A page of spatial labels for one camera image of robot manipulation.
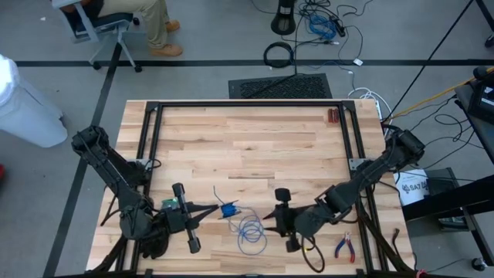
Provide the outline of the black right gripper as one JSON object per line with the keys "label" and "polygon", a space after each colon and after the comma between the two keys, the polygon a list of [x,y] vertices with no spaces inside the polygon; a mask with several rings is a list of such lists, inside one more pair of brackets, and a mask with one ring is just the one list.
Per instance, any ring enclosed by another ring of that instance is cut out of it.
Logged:
{"label": "black right gripper", "polygon": [[270,212],[263,219],[275,219],[276,227],[266,227],[264,230],[275,232],[281,237],[289,237],[286,241],[286,251],[294,253],[301,249],[301,245],[296,238],[295,218],[307,209],[307,206],[290,208],[291,200],[290,190],[288,188],[277,188],[275,197],[280,204],[275,206],[275,210]]}

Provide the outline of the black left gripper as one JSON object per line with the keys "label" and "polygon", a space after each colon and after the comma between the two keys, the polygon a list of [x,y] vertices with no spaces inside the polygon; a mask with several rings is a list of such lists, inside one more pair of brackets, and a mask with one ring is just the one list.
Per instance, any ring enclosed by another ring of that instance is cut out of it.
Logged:
{"label": "black left gripper", "polygon": [[[164,211],[168,223],[167,229],[170,234],[186,231],[190,252],[198,253],[201,249],[201,243],[195,235],[194,229],[200,226],[202,219],[215,212],[219,206],[196,205],[193,202],[187,202],[182,183],[173,184],[172,189],[174,197],[164,200]],[[195,212],[200,212],[200,214],[191,217],[191,214]]]}

